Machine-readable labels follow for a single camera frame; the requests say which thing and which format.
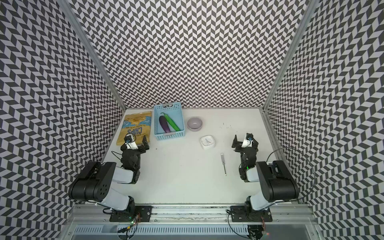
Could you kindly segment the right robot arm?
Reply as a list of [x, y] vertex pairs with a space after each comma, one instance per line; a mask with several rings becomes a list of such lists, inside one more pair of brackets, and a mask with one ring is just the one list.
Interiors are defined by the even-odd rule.
[[281, 160], [258, 161], [259, 143], [247, 133], [243, 141], [234, 137], [232, 148], [240, 154], [239, 175], [246, 183], [259, 183], [261, 191], [247, 197], [245, 210], [249, 213], [268, 209], [277, 203], [299, 199], [300, 190], [290, 170]]

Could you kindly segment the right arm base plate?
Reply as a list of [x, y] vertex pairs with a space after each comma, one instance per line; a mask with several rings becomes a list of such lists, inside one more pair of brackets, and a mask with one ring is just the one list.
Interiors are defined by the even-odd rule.
[[245, 206], [230, 206], [230, 218], [235, 223], [253, 223], [273, 221], [270, 209], [266, 210], [246, 210]]

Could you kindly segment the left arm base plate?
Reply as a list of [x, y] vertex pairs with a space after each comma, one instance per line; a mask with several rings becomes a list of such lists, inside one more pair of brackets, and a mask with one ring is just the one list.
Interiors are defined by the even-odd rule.
[[136, 206], [133, 211], [112, 211], [109, 221], [112, 223], [128, 223], [137, 219], [139, 223], [147, 223], [152, 216], [153, 206]]

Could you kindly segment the clear handle screwdriver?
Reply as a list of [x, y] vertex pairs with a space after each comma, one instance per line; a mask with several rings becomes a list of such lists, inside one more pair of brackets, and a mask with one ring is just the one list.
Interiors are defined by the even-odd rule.
[[221, 153], [221, 161], [222, 161], [222, 165], [223, 165], [223, 168], [224, 168], [225, 176], [227, 176], [226, 162], [225, 162], [225, 155], [224, 155], [224, 153]]

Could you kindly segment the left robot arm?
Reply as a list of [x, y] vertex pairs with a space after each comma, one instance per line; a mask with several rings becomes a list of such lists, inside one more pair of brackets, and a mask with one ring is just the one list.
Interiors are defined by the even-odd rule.
[[94, 203], [111, 209], [112, 214], [123, 214], [133, 219], [138, 214], [134, 198], [113, 189], [111, 184], [136, 184], [140, 176], [141, 155], [149, 149], [147, 136], [137, 144], [135, 135], [126, 134], [121, 146], [122, 166], [117, 167], [115, 162], [88, 162], [70, 185], [69, 198]]

